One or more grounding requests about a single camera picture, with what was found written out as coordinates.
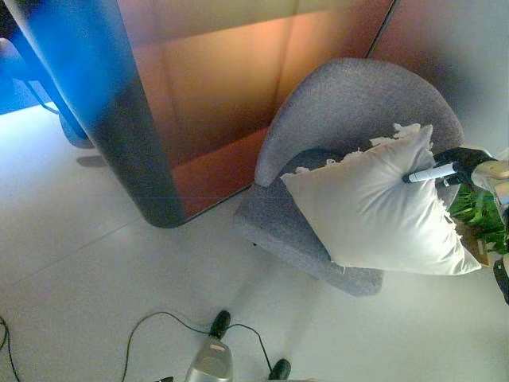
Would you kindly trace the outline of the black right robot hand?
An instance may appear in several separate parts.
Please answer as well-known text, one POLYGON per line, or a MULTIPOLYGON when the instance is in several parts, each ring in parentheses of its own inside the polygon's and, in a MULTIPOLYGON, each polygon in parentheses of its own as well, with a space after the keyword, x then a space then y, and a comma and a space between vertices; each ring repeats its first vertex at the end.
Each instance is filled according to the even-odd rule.
POLYGON ((495 162, 496 159, 485 150, 466 147, 456 147, 433 156, 435 165, 427 170, 409 173, 402 177, 402 181, 410 184, 439 178, 453 178, 453 184, 473 186, 472 174, 474 170, 485 162, 495 162))

